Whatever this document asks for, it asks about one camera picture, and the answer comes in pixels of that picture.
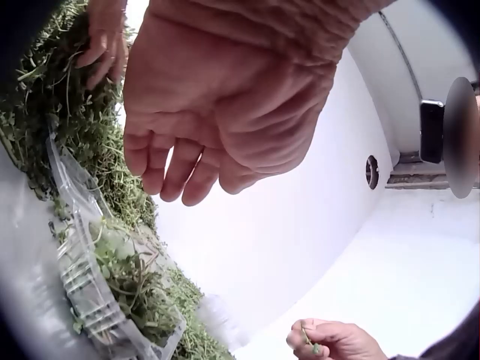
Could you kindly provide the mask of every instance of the fingernail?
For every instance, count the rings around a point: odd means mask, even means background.
[[[292,333],[290,333],[287,336],[287,345],[288,345],[288,347],[290,347],[290,349],[295,350],[295,346],[293,345],[293,342],[292,342],[292,336],[293,336]]]

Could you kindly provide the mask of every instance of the wrist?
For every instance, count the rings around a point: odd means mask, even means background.
[[[337,64],[358,26],[393,0],[152,0],[155,16],[277,52]]]

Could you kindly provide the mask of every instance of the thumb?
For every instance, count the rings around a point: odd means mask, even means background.
[[[344,323],[324,323],[317,325],[315,330],[304,331],[313,343],[336,343],[350,334],[348,325]]]

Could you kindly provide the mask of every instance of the blurred object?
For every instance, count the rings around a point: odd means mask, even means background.
[[[240,325],[230,316],[225,302],[218,295],[204,296],[197,315],[207,332],[230,352],[246,346],[250,339]]]

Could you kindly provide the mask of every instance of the skin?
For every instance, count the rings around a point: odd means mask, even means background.
[[[343,49],[387,4],[371,2],[345,13],[336,2],[293,1],[277,16],[269,1],[152,1],[124,86],[125,161],[144,190],[191,206],[217,179],[237,194],[298,166]]]
[[[313,354],[302,329],[319,352]],[[299,360],[387,360],[373,337],[355,324],[302,319],[293,324],[288,345]]]
[[[87,80],[86,87],[93,89],[105,76],[119,82],[128,58],[128,48],[123,36],[127,0],[90,0],[89,49],[79,56],[76,66],[81,68],[98,60],[96,71]]]

